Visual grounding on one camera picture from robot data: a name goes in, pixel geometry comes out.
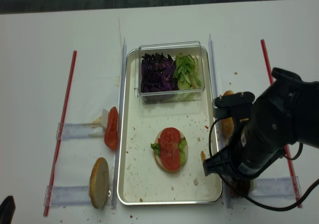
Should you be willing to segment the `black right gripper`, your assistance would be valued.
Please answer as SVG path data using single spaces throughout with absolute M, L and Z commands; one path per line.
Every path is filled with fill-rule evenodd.
M 255 179 L 286 154 L 285 146 L 286 125 L 281 120 L 245 120 L 225 148 L 204 160 L 204 175 Z

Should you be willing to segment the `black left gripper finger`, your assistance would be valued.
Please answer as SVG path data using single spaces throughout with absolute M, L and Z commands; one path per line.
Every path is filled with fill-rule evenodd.
M 11 224 L 15 212 L 13 196 L 7 196 L 0 205 L 0 224 Z

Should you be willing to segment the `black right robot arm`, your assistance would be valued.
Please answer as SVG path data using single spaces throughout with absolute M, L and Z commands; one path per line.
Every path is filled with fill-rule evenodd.
M 274 83 L 259 97 L 251 92 L 213 101 L 217 120 L 232 118 L 228 144 L 203 162 L 205 175 L 219 173 L 255 179 L 285 155 L 285 146 L 319 145 L 319 84 L 280 68 L 271 72 Z

